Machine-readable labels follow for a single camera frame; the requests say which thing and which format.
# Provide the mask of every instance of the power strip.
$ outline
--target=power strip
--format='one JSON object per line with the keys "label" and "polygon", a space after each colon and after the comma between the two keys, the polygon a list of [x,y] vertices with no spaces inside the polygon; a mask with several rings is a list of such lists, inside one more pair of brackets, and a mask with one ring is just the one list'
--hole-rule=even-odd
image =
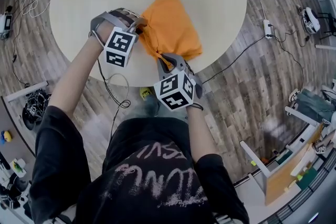
{"label": "power strip", "polygon": [[264,32],[267,39],[272,38],[271,26],[269,20],[264,20]]}

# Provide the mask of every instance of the green shoe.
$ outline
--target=green shoe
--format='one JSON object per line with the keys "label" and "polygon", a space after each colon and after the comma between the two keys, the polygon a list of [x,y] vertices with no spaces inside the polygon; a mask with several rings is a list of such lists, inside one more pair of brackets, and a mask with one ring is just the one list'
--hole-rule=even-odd
{"label": "green shoe", "polygon": [[148,87],[141,87],[140,88],[140,96],[143,100],[145,100],[145,98],[147,96],[149,96],[150,94],[153,94],[150,88],[148,88]]}

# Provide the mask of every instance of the white power strip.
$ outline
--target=white power strip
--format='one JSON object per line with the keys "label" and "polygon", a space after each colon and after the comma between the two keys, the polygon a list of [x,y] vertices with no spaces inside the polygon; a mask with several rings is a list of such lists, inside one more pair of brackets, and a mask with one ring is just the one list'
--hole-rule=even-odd
{"label": "white power strip", "polygon": [[271,26],[269,23],[269,20],[264,20],[264,32],[265,32],[265,37],[267,39],[271,39],[272,38],[272,32],[271,32]]}

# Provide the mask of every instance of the orange cloth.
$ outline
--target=orange cloth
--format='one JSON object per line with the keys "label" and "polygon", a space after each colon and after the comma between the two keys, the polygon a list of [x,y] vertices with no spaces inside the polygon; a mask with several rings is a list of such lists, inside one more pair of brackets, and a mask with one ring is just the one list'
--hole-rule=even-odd
{"label": "orange cloth", "polygon": [[148,25],[139,39],[147,53],[161,58],[171,52],[190,60],[202,53],[198,34],[180,0],[155,0],[142,14]]}

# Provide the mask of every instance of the black and white cube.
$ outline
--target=black and white cube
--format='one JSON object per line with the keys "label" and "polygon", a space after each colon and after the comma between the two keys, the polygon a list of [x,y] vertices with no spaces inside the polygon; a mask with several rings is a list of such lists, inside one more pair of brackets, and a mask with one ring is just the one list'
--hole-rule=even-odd
{"label": "black and white cube", "polygon": [[104,47],[106,63],[118,67],[126,67],[131,56],[135,35],[123,32],[115,27]]}
{"label": "black and white cube", "polygon": [[154,84],[157,98],[170,111],[193,104],[194,80],[190,80],[184,71]]}

